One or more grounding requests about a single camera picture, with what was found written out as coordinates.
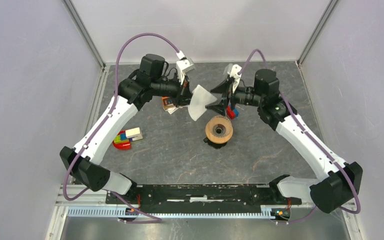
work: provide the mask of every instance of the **paper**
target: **paper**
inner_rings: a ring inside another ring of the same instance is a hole
[[[201,85],[196,86],[192,91],[193,95],[190,99],[190,104],[187,108],[190,117],[196,121],[198,120],[207,110],[206,105],[217,101],[217,97],[203,88]]]

